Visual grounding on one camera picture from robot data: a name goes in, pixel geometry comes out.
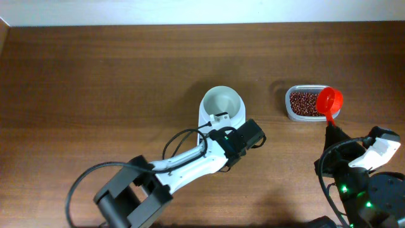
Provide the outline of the red plastic measuring scoop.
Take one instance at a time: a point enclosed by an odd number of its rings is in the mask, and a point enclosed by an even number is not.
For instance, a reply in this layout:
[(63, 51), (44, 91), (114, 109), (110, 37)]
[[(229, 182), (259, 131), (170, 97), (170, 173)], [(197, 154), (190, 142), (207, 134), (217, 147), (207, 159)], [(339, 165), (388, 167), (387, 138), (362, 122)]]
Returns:
[(316, 110), (326, 117), (328, 123), (335, 125), (333, 115), (342, 108), (343, 101), (343, 95), (339, 90), (326, 87), (317, 97)]

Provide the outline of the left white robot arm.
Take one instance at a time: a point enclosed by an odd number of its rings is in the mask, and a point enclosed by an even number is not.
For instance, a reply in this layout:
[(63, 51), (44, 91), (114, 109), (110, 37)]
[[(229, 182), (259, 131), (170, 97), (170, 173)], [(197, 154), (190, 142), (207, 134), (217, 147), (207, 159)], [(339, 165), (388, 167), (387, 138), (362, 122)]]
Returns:
[(266, 141), (252, 119), (239, 128), (200, 133), (201, 141), (180, 155), (147, 162), (131, 159), (95, 195), (93, 201), (110, 227), (150, 227), (171, 203), (173, 193), (208, 174), (232, 167), (247, 150)]

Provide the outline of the white digital kitchen scale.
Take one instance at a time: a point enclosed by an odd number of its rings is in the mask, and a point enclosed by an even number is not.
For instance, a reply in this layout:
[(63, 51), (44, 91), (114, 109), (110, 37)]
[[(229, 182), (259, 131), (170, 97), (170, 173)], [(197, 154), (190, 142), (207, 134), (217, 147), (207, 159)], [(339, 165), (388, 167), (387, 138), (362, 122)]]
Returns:
[(239, 95), (205, 95), (199, 107), (198, 126), (208, 122), (211, 126), (199, 129), (204, 134), (223, 127), (238, 129), (246, 122), (246, 107), (242, 98)]

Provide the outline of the red beans in container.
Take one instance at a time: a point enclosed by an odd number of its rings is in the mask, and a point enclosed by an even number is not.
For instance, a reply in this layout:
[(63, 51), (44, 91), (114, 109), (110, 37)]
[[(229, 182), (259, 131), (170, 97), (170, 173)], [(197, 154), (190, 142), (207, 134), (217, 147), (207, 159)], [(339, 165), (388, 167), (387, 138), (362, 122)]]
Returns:
[(292, 92), (289, 95), (290, 107), (296, 115), (305, 117), (319, 117), (316, 109), (317, 94), (309, 92)]

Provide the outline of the clear plastic bean container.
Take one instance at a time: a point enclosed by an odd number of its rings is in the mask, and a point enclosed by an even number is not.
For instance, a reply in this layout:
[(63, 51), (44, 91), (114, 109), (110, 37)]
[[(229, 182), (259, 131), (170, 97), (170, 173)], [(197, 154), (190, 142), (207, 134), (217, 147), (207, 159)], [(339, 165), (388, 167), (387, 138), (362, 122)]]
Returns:
[(295, 85), (285, 95), (287, 116), (295, 122), (329, 122), (335, 125), (343, 105), (342, 93), (326, 85)]

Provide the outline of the white round bowl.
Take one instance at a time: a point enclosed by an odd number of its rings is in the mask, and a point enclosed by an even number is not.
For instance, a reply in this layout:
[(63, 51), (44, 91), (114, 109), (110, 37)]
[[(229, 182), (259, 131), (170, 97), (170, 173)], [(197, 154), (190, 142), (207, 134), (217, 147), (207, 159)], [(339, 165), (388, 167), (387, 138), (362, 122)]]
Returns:
[(240, 96), (231, 87), (216, 86), (204, 95), (202, 108), (208, 115), (227, 112), (233, 118), (241, 108)]

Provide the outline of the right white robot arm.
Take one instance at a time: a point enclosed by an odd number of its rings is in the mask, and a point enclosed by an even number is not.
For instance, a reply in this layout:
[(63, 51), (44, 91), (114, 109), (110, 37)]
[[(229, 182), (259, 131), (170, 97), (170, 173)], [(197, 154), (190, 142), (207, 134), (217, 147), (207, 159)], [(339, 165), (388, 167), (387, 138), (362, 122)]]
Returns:
[(314, 162), (321, 190), (342, 227), (404, 227), (404, 174), (379, 171), (400, 148), (400, 136), (374, 126), (351, 138), (328, 123)]

